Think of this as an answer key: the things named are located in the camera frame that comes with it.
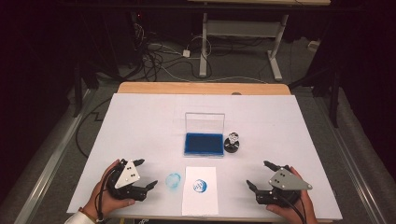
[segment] blue ink mark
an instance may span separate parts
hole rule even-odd
[[[204,180],[197,179],[195,180],[194,185],[192,187],[198,193],[204,193],[207,189],[207,184]]]
[[[165,184],[169,189],[176,189],[178,184],[180,183],[180,175],[173,173],[166,177]]]

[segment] sleeve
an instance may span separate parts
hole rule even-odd
[[[64,224],[94,224],[94,222],[82,212],[76,212]]]

